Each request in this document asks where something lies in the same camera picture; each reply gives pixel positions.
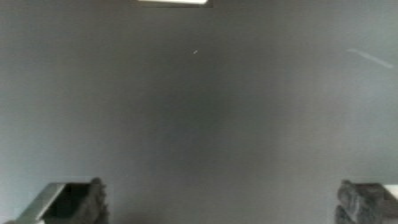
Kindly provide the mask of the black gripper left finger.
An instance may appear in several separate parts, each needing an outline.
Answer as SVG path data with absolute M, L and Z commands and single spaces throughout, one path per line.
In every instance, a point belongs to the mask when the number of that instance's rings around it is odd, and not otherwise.
M 15 224 L 108 224 L 106 185 L 88 182 L 49 183 L 15 218 Z

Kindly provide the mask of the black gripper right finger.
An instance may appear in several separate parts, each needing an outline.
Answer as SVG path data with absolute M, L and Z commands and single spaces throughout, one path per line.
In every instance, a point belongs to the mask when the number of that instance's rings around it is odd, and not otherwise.
M 341 181 L 333 224 L 398 224 L 398 184 Z

